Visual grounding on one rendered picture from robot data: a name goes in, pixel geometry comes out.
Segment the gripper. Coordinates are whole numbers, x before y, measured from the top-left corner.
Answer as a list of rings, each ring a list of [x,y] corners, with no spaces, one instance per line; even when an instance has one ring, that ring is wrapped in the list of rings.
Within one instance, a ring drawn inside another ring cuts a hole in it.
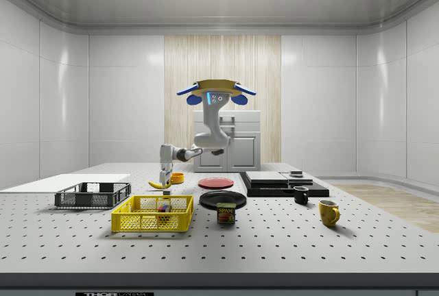
[[[160,171],[160,185],[162,189],[169,188],[172,185],[171,177],[172,177],[173,163],[161,163],[161,171]]]

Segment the red plate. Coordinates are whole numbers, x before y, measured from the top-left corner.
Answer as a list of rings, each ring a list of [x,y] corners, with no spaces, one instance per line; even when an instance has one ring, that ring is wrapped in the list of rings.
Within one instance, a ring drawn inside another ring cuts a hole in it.
[[[233,180],[224,177],[208,177],[198,182],[202,188],[230,188],[233,185]]]

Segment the black plate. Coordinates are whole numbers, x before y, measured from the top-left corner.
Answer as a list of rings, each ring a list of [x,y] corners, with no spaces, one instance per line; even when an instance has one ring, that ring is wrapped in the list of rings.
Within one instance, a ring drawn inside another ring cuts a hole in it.
[[[212,191],[200,196],[200,204],[205,208],[215,210],[217,203],[232,203],[236,208],[241,208],[246,204],[246,197],[241,193],[226,190]]]

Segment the yellow basket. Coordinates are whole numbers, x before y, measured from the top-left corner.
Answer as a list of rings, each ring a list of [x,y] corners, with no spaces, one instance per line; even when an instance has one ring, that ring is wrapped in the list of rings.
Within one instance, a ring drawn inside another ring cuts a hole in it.
[[[170,221],[158,221],[158,208],[171,205]],[[185,232],[193,214],[191,195],[133,195],[111,212],[114,232]]]

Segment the flat-sided can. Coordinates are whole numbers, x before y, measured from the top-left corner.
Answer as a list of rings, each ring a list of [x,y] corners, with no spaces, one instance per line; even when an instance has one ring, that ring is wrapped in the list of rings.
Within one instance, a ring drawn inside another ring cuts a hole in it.
[[[235,223],[235,203],[216,203],[216,208],[218,223]]]

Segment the dark grey basket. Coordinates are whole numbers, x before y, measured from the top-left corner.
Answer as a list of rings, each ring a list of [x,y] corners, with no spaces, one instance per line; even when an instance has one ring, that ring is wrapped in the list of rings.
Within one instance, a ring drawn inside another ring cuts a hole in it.
[[[82,182],[55,194],[59,208],[113,208],[129,197],[131,183]]]

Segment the white cabinet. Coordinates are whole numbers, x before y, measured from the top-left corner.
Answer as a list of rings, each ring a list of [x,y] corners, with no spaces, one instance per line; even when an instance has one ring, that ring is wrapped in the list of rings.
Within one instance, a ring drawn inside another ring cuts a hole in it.
[[[258,171],[261,166],[259,110],[220,110],[219,124],[230,137],[224,153],[204,152],[193,159],[195,172]]]

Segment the white board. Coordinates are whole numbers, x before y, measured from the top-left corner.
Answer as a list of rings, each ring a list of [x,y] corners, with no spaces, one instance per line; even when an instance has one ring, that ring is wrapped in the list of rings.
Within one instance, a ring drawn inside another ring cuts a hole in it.
[[[61,174],[0,190],[0,193],[55,193],[81,182],[118,182],[129,174]]]

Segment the black mug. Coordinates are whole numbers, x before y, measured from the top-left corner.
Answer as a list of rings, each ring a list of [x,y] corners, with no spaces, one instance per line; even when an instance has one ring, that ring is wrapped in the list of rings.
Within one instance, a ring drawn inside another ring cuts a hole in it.
[[[305,186],[295,186],[294,190],[294,201],[300,205],[306,205],[309,200],[309,189]]]

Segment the yellow mug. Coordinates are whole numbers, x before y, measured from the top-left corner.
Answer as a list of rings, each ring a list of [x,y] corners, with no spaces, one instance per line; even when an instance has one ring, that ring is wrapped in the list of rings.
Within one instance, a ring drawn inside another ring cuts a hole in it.
[[[340,219],[339,204],[330,200],[320,200],[320,218],[322,223],[328,227],[334,227]]]

